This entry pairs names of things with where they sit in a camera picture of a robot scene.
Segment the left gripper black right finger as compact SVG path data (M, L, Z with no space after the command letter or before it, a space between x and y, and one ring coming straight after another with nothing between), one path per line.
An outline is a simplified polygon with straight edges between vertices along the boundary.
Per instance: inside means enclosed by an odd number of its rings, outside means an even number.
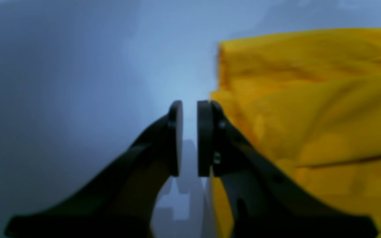
M314 198L259 154L216 101L197 102L198 174L223 184L232 238L375 238L371 218Z

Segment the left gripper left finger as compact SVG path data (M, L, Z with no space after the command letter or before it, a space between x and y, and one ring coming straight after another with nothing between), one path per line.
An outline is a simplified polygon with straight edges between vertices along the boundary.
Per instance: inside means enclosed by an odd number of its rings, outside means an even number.
M183 104L148 126L132 145L78 192L47 210L13 217L10 238L151 238L157 196L179 175Z

